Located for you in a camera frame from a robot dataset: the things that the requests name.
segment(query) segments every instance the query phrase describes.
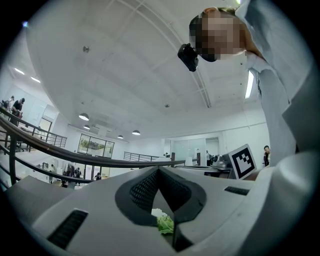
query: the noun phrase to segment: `white shirt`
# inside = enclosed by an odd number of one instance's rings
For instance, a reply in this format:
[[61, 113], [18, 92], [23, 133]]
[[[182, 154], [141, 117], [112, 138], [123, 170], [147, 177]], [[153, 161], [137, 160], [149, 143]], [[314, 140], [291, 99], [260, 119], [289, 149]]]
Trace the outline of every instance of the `white shirt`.
[[283, 113], [311, 70], [313, 57], [290, 20], [270, 1], [247, 0], [235, 15], [246, 24], [252, 40], [264, 59], [246, 52], [246, 68], [261, 89], [261, 105], [269, 131], [275, 166], [292, 155], [296, 141]]
[[8, 98], [8, 102], [9, 102], [9, 103], [8, 103], [7, 110], [8, 110], [8, 112], [11, 113], [11, 109], [12, 109], [12, 106], [14, 105], [15, 101], [12, 100], [12, 98]]

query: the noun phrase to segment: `camera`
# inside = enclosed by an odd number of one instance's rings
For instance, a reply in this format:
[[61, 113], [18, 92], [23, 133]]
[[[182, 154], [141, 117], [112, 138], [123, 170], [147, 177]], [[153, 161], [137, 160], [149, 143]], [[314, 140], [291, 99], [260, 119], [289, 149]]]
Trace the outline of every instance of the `camera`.
[[191, 47], [190, 43], [181, 45], [178, 57], [191, 72], [195, 72], [198, 66], [198, 54]]

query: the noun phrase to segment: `window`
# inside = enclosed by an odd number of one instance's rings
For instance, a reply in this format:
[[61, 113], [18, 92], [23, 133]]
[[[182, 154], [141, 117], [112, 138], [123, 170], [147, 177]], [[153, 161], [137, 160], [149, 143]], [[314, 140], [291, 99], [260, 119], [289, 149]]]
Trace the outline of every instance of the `window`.
[[111, 158], [114, 145], [114, 142], [81, 134], [78, 153]]

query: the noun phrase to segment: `backpack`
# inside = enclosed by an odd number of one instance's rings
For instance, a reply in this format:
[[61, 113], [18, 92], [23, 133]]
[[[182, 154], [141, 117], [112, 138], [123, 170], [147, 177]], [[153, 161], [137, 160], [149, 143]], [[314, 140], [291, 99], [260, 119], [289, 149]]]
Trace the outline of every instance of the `backpack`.
[[9, 105], [9, 100], [6, 100], [6, 101], [2, 100], [2, 105], [6, 109]]

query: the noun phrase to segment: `green lettuce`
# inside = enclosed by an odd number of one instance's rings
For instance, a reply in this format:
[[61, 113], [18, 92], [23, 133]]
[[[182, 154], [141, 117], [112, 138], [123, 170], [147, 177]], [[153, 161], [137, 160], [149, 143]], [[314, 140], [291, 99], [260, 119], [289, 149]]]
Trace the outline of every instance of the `green lettuce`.
[[161, 234], [172, 234], [174, 232], [174, 221], [170, 216], [157, 217], [156, 222]]

